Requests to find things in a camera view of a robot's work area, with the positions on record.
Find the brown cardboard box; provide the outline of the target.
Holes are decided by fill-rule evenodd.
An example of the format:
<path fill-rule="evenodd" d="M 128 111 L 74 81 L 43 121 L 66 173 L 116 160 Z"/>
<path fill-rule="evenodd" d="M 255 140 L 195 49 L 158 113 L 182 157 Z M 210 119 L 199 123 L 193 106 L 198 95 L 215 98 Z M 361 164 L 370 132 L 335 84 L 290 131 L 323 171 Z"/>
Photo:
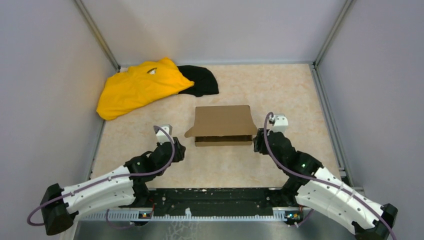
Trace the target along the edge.
<path fill-rule="evenodd" d="M 257 131 L 249 105 L 197 106 L 184 137 L 197 147 L 250 146 Z"/>

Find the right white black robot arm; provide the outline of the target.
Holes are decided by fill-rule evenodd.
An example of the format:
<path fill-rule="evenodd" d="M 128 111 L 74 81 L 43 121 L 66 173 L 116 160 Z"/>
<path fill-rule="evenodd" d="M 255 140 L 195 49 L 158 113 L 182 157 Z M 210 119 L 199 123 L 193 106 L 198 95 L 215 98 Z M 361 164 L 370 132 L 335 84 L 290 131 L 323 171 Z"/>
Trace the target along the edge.
<path fill-rule="evenodd" d="M 287 206 L 304 206 L 334 220 L 357 240 L 386 240 L 394 236 L 398 209 L 381 205 L 355 191 L 312 155 L 296 150 L 281 132 L 259 128 L 254 151 L 269 155 L 288 180 L 281 199 Z"/>

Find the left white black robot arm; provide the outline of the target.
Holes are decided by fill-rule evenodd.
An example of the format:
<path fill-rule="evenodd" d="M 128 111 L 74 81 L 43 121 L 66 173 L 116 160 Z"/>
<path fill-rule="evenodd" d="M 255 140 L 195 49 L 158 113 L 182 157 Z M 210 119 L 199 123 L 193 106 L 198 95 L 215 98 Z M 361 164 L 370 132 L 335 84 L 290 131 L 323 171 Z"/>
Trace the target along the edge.
<path fill-rule="evenodd" d="M 74 222 L 111 208 L 144 207 L 149 203 L 146 185 L 164 174 L 164 166 L 185 158 L 186 147 L 177 137 L 158 143 L 153 151 L 135 156 L 117 169 L 69 187 L 50 185 L 40 202 L 43 226 L 48 236 L 68 230 Z"/>

